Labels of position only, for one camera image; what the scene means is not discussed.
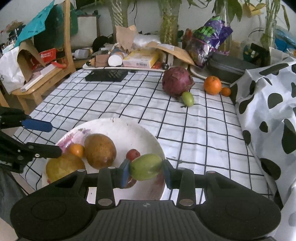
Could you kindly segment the green fruit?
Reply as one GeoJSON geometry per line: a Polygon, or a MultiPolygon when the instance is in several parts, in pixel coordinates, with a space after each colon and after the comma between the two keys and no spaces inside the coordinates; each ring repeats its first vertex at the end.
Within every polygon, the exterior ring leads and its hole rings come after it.
{"type": "Polygon", "coordinates": [[[191,107],[194,105],[194,97],[191,92],[185,91],[182,93],[182,101],[185,106],[191,107]]]}
{"type": "Polygon", "coordinates": [[[162,161],[162,158],[156,154],[144,154],[131,162],[129,173],[134,180],[150,180],[161,172],[162,161]]]}

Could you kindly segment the small orange tangerine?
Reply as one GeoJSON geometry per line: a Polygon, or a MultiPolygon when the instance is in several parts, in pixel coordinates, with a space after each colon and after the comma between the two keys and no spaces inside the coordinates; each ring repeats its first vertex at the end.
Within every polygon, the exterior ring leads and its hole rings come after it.
{"type": "Polygon", "coordinates": [[[84,157],[84,146],[81,144],[72,143],[69,145],[68,150],[69,150],[69,153],[71,153],[79,158],[84,157]]]}

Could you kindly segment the red dragon fruit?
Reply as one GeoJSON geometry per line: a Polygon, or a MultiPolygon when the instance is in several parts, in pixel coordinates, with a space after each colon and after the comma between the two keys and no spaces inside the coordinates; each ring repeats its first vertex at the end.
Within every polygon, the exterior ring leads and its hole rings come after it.
{"type": "Polygon", "coordinates": [[[183,67],[173,67],[164,72],[162,78],[163,91],[172,97],[180,97],[183,92],[190,91],[193,85],[192,76],[183,67]]]}

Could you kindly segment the brown mango on plate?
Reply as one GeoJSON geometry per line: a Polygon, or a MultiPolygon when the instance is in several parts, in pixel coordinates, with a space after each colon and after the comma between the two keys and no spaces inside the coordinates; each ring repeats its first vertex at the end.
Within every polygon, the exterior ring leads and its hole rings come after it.
{"type": "Polygon", "coordinates": [[[117,150],[114,142],[101,133],[88,135],[84,147],[88,164],[97,170],[112,166],[116,159],[117,150]]]}

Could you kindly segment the small red fruit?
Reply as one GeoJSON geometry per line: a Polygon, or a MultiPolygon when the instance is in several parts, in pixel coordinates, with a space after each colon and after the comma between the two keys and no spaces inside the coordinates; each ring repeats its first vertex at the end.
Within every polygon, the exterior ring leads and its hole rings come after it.
{"type": "Polygon", "coordinates": [[[136,149],[131,149],[126,153],[126,159],[130,161],[133,161],[138,157],[140,157],[140,152],[136,149]]]}

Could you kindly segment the yellow mango on plate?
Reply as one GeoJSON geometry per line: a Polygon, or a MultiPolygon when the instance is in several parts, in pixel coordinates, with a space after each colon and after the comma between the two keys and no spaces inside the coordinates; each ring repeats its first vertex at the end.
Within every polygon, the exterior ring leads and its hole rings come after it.
{"type": "Polygon", "coordinates": [[[60,157],[47,162],[48,183],[53,183],[79,169],[86,169],[82,159],[71,153],[63,153],[60,157]]]}

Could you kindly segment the wooden chair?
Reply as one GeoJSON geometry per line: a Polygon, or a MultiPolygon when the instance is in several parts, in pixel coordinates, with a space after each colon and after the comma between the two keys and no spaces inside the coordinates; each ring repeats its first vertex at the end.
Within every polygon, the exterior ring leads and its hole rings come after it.
{"type": "Polygon", "coordinates": [[[27,89],[19,88],[12,92],[12,95],[18,98],[26,114],[30,113],[26,102],[27,99],[32,99],[36,105],[39,105],[43,101],[42,95],[47,90],[76,71],[70,45],[70,5],[70,1],[64,1],[63,3],[65,57],[59,62],[53,61],[42,68],[39,75],[27,82],[27,89]]]}

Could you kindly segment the black white checked tablecloth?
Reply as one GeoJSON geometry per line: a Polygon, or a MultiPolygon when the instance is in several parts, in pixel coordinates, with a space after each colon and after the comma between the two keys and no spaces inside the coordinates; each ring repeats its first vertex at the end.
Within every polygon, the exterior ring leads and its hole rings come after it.
{"type": "Polygon", "coordinates": [[[33,118],[53,125],[51,132],[19,128],[14,138],[24,143],[55,144],[69,130],[87,121],[125,118],[152,133],[173,166],[197,174],[216,171],[273,198],[243,140],[230,98],[206,94],[203,80],[194,79],[194,105],[186,108],[163,92],[159,72],[131,72],[121,82],[88,82],[87,75],[87,70],[76,71],[32,112],[33,118]]]}

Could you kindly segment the white tray left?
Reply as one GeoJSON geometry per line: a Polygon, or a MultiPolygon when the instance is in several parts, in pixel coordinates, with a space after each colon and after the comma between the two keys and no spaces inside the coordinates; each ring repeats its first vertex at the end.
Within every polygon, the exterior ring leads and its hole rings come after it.
{"type": "Polygon", "coordinates": [[[108,70],[111,70],[111,69],[122,69],[122,70],[136,70],[136,71],[155,71],[155,72],[164,72],[165,70],[163,69],[154,69],[154,68],[151,68],[151,69],[147,69],[147,68],[137,68],[137,67],[110,67],[110,66],[107,66],[107,67],[91,67],[91,66],[87,66],[87,64],[84,64],[82,66],[82,68],[84,70],[99,70],[99,69],[108,69],[108,70]]]}

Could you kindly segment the large orange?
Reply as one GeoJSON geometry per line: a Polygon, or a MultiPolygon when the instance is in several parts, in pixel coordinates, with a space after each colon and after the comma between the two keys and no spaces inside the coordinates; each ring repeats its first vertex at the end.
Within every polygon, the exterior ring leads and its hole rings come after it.
{"type": "Polygon", "coordinates": [[[209,76],[204,81],[204,90],[210,95],[217,95],[222,89],[222,83],[216,76],[209,76]]]}

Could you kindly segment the black flat box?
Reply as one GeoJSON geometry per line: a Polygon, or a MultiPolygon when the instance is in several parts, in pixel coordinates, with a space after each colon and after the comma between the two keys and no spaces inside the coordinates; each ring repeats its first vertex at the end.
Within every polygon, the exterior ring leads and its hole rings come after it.
{"type": "Polygon", "coordinates": [[[88,82],[121,82],[128,75],[127,70],[121,69],[100,69],[92,70],[85,80],[88,82]]]}

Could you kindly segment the white round jar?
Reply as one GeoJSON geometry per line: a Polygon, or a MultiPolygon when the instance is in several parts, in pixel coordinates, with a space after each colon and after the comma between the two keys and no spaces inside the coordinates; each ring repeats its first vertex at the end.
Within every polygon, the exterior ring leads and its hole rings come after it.
{"type": "Polygon", "coordinates": [[[123,59],[127,56],[124,52],[111,53],[108,58],[108,65],[110,67],[118,67],[123,64],[123,59]]]}

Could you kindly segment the yellow white carton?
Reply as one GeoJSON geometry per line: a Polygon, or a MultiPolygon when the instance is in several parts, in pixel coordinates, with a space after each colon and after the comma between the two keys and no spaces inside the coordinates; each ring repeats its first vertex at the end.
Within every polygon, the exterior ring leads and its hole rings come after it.
{"type": "Polygon", "coordinates": [[[123,59],[123,66],[151,69],[158,59],[159,53],[156,50],[132,51],[123,59]]]}

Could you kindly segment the brown paper envelope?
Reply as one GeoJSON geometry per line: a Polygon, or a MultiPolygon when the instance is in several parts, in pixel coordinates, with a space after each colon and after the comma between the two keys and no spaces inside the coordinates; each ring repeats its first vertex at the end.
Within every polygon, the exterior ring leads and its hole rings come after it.
{"type": "Polygon", "coordinates": [[[193,59],[191,58],[189,53],[182,48],[179,48],[179,47],[173,46],[173,45],[169,45],[169,44],[161,44],[161,43],[157,43],[154,41],[149,42],[146,46],[150,47],[150,48],[156,48],[161,51],[165,51],[169,54],[172,54],[173,56],[180,59],[181,61],[195,66],[195,62],[193,61],[193,59]]]}

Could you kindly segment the torn brown paper bag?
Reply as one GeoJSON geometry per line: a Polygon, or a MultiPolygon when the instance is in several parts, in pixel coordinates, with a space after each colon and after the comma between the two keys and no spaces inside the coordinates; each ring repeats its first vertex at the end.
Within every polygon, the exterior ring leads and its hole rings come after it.
{"type": "Polygon", "coordinates": [[[131,25],[127,28],[115,26],[115,29],[116,42],[119,43],[124,50],[132,51],[134,38],[138,35],[136,26],[131,25]]]}

